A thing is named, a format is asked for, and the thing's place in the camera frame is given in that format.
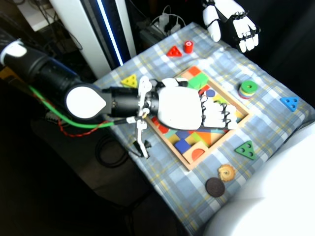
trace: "triangle with holes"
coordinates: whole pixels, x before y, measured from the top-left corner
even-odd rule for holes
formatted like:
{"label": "triangle with holes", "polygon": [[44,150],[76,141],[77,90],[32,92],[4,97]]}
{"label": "triangle with holes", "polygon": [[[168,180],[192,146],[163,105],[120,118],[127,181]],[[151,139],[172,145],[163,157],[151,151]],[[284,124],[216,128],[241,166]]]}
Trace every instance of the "triangle with holes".
{"label": "triangle with holes", "polygon": [[138,82],[137,82],[137,76],[135,74],[132,74],[123,80],[120,81],[123,85],[126,85],[128,87],[137,88]]}
{"label": "triangle with holes", "polygon": [[169,50],[169,52],[166,55],[168,57],[181,57],[182,53],[176,46],[174,46],[171,48],[171,50]]}
{"label": "triangle with holes", "polygon": [[290,111],[295,112],[297,104],[299,103],[299,97],[283,97],[280,101],[289,108]]}
{"label": "triangle with holes", "polygon": [[246,143],[240,145],[235,151],[245,157],[248,157],[251,160],[255,160],[255,152],[254,148],[252,147],[252,142],[249,140]]}

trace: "cookie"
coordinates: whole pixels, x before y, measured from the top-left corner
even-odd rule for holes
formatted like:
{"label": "cookie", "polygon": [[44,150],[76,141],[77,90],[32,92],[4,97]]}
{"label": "cookie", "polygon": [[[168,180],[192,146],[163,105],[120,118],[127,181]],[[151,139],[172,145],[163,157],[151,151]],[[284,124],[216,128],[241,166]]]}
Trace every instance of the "cookie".
{"label": "cookie", "polygon": [[210,196],[218,198],[225,192],[225,185],[219,178],[210,178],[206,182],[206,190]]}
{"label": "cookie", "polygon": [[235,177],[235,170],[230,165],[221,165],[218,169],[219,177],[222,181],[231,181]]}

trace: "table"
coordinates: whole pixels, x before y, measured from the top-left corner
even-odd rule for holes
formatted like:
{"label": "table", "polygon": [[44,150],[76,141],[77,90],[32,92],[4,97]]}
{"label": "table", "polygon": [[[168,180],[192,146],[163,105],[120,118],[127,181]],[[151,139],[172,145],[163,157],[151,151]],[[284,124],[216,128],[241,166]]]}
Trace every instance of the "table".
{"label": "table", "polygon": [[[182,46],[187,40],[194,42],[192,54],[183,52]],[[183,52],[182,57],[166,56],[174,45]],[[142,135],[143,140],[148,140],[152,145],[148,150],[150,158],[146,160],[132,153],[130,156],[187,231],[193,235],[298,127],[315,119],[315,110],[300,99],[297,111],[292,113],[280,102],[280,98],[296,94],[236,49],[222,41],[214,43],[208,32],[195,23],[137,55],[96,81],[95,85],[100,88],[121,86],[120,81],[131,74],[136,74],[138,80],[142,75],[157,79],[174,77],[192,65],[197,65],[207,72],[242,101],[253,111],[253,118],[190,172],[150,128]],[[238,86],[247,79],[259,85],[258,91],[250,100],[244,100],[237,94]],[[132,146],[135,141],[134,125],[124,124],[111,128],[125,147],[136,151]],[[252,140],[257,156],[255,161],[234,152],[235,148],[248,140]],[[218,176],[218,168],[222,164],[232,165],[237,174],[233,181],[225,184],[225,194],[213,198],[206,192],[205,182],[210,177]]]}

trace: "red triangle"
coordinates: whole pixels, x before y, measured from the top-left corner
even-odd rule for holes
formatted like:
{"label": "red triangle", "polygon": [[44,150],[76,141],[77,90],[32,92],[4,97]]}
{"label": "red triangle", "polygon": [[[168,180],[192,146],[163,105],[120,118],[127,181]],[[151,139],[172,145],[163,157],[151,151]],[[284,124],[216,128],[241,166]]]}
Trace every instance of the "red triangle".
{"label": "red triangle", "polygon": [[166,55],[168,57],[181,57],[182,53],[176,46],[174,46],[171,48],[171,50],[169,50],[169,52]]}

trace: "green cable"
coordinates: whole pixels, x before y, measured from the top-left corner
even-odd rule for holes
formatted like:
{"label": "green cable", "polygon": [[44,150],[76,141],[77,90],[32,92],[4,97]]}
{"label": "green cable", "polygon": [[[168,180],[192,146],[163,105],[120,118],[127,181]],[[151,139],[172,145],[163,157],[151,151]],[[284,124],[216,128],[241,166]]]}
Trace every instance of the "green cable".
{"label": "green cable", "polygon": [[53,112],[55,115],[57,115],[59,118],[63,119],[65,122],[67,122],[70,125],[73,125],[75,127],[79,127],[79,128],[85,128],[85,129],[93,129],[99,126],[99,128],[105,128],[111,125],[114,125],[114,122],[108,122],[105,124],[80,124],[77,122],[74,122],[72,120],[70,120],[68,117],[64,116],[63,114],[61,114],[59,111],[57,111],[52,105],[50,105],[46,99],[40,94],[39,91],[37,91],[35,88],[33,88],[32,86],[29,86],[30,90],[38,97],[40,98],[40,100],[42,101],[42,103],[51,111]]}

